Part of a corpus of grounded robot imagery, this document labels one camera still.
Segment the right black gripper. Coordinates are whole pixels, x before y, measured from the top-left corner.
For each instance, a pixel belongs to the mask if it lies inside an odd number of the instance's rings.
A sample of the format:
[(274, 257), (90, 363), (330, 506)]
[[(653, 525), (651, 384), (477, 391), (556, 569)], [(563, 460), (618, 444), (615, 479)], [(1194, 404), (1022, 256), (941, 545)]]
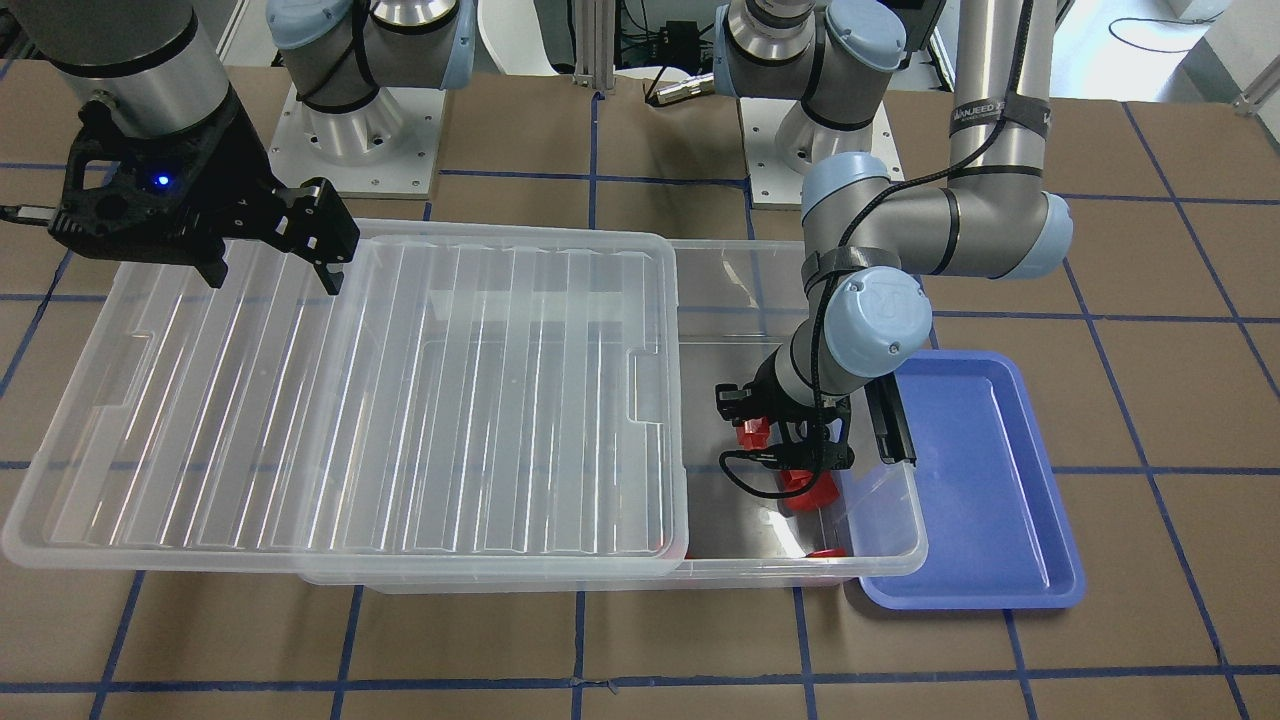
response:
[(311, 178), (285, 187), (234, 90), (205, 118), (175, 132), (186, 152), (184, 195), (175, 227), (175, 263), (195, 266), (210, 288), (221, 288), (225, 237), (257, 240), (303, 259), (329, 296), (344, 281), (360, 229), (335, 186)]

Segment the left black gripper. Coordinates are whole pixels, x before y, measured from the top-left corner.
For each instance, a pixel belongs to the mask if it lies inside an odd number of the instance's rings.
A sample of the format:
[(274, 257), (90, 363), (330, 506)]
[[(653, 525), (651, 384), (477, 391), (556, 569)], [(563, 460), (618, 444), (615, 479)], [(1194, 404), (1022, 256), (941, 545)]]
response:
[(812, 389), (803, 384), (796, 400), (782, 384), (774, 351), (745, 386), (714, 387), (716, 411), (735, 428), (780, 427), (782, 441), (760, 452), (758, 462), (773, 470), (828, 471), (851, 466), (849, 397), (813, 405)]

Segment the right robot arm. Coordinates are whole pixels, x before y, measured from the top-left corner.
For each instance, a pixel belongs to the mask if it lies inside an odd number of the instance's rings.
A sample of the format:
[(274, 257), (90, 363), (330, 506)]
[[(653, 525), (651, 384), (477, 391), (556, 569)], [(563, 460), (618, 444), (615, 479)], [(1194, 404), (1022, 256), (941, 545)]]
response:
[[(188, 1), (12, 1), (9, 12), (76, 95), (79, 129), (51, 208), (6, 205), (88, 259), (191, 266), (223, 286), (228, 240), (305, 260), (329, 295), (358, 228), (335, 186), (282, 182)], [(360, 150), (315, 131), (330, 161), (389, 149), (392, 88), (453, 90), (474, 72), (474, 1), (270, 1), (271, 41), (310, 117), (365, 123)]]

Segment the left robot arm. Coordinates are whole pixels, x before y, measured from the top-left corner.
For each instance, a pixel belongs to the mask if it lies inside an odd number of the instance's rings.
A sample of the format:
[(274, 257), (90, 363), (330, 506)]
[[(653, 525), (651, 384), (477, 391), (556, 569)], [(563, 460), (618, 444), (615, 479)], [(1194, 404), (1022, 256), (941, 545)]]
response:
[[(803, 178), (808, 316), (745, 386), (716, 389), (733, 427), (767, 419), (781, 442), (731, 448), (737, 462), (846, 469), (831, 427), (850, 395), (896, 372), (927, 341), (923, 275), (1034, 279), (1066, 256), (1068, 204), (1044, 188), (1052, 128), (1052, 1), (965, 1), (948, 117), (948, 164), (895, 182), (864, 150), (812, 156)], [(716, 18), (716, 91), (792, 100), (817, 129), (870, 127), (906, 56), (900, 17), (878, 1), (731, 1)]]

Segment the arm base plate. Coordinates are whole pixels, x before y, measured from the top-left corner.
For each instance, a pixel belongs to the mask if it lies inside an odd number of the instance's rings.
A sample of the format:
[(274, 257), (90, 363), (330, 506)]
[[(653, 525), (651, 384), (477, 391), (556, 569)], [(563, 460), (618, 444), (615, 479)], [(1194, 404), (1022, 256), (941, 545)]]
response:
[(428, 199), (448, 92), (381, 88), (355, 111), (325, 114), (289, 87), (268, 145), (275, 177), (288, 186), (323, 177), (346, 199)]
[(806, 172), (815, 161), (837, 152), (869, 152), (884, 165), (892, 181), (905, 179), (884, 104), (877, 108), (869, 126), (852, 132), (809, 126), (799, 104), (791, 100), (742, 97), (739, 110), (755, 209), (797, 210)]

